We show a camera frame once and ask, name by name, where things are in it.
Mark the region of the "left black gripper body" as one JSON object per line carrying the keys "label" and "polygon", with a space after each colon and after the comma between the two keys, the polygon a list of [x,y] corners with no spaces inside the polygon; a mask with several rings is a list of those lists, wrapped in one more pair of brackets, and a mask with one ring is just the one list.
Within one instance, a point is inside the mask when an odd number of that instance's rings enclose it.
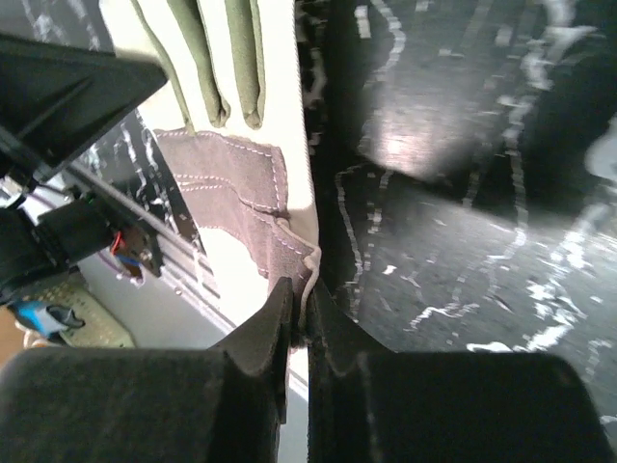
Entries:
{"label": "left black gripper body", "polygon": [[21,194],[1,204],[3,302],[56,285],[78,262],[104,250],[128,267],[161,275],[163,257],[154,228],[119,201],[88,192],[34,220],[23,206],[34,197]]}

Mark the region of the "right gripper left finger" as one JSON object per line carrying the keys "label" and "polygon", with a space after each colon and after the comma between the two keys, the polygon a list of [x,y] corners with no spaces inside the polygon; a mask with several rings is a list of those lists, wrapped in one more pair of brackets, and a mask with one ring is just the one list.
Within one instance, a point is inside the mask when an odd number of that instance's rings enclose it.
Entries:
{"label": "right gripper left finger", "polygon": [[294,293],[204,349],[50,347],[1,372],[5,462],[273,462]]}

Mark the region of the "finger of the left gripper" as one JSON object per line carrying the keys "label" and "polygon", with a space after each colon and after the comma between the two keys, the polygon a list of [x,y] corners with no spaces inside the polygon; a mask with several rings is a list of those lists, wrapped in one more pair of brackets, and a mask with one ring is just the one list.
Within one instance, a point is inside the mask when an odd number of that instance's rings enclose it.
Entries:
{"label": "finger of the left gripper", "polygon": [[151,61],[1,37],[1,175],[48,181],[167,82]]}

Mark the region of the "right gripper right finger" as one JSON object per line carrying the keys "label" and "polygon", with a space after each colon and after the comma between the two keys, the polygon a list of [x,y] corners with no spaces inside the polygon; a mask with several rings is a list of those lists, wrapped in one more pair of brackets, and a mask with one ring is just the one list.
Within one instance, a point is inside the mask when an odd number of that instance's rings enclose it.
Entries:
{"label": "right gripper right finger", "polygon": [[307,302],[311,462],[612,462],[576,371],[542,353],[394,352]]}

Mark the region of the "corner glove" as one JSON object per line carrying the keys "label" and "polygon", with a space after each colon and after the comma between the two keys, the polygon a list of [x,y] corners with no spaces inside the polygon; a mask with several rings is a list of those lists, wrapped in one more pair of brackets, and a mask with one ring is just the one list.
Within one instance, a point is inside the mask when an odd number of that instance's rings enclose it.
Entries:
{"label": "corner glove", "polygon": [[291,1],[104,1],[116,52],[167,84],[138,112],[201,238],[220,312],[240,325],[280,278],[304,307],[318,221]]}

